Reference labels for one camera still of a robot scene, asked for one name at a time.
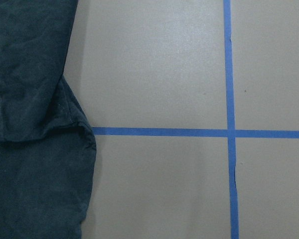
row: blue tape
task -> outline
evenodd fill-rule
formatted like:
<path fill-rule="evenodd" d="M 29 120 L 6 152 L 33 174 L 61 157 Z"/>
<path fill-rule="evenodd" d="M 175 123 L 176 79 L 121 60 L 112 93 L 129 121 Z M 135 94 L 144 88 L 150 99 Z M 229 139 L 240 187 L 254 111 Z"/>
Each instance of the blue tape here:
<path fill-rule="evenodd" d="M 230 225 L 231 239 L 239 238 L 238 195 L 236 188 L 236 131 L 235 131 L 235 101 L 233 79 L 233 54 L 231 44 L 231 10 L 230 0 L 224 0 L 224 40 L 225 40 L 225 73 L 226 73 L 226 103 L 228 128 L 228 170 L 230 195 Z"/>
<path fill-rule="evenodd" d="M 226 129 L 94 127 L 95 135 L 227 137 Z"/>
<path fill-rule="evenodd" d="M 239 138 L 299 138 L 299 131 L 288 130 L 236 130 Z"/>
<path fill-rule="evenodd" d="M 246 129 L 190 129 L 190 128 L 124 128 L 93 127 L 95 135 L 185 136 L 229 138 L 299 138 L 299 131 Z"/>

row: gray floor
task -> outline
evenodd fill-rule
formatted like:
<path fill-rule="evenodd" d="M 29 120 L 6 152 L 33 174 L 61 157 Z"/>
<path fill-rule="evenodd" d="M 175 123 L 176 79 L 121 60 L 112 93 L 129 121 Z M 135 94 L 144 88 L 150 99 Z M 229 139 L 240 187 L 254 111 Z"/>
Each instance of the gray floor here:
<path fill-rule="evenodd" d="M 226 129 L 222 0 L 80 0 L 65 77 L 94 127 Z M 299 0 L 232 1 L 237 129 L 299 130 Z M 97 136 L 83 239 L 230 239 L 227 138 Z M 299 239 L 299 139 L 238 138 L 241 239 Z"/>

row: floor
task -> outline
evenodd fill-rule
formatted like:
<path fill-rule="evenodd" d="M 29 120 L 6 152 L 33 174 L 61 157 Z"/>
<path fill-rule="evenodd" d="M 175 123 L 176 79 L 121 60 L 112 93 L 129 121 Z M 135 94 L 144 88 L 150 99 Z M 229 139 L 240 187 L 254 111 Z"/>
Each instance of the floor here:
<path fill-rule="evenodd" d="M 299 239 L 299 0 L 80 0 L 64 75 L 83 239 Z"/>

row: dark fabric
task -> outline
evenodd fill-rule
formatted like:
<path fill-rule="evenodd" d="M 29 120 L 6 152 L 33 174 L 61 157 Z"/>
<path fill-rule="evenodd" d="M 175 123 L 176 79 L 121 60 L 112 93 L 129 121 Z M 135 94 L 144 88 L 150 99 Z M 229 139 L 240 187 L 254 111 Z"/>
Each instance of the dark fabric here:
<path fill-rule="evenodd" d="M 0 239 L 80 239 L 95 137 L 63 77 L 76 0 L 0 0 Z"/>

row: denim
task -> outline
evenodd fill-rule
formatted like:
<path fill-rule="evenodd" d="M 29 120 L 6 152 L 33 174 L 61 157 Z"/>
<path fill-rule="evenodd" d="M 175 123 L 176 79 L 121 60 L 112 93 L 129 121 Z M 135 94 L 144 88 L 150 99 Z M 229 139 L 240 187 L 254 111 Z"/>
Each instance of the denim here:
<path fill-rule="evenodd" d="M 96 143 L 63 77 L 77 0 L 0 0 L 0 239 L 80 239 Z"/>

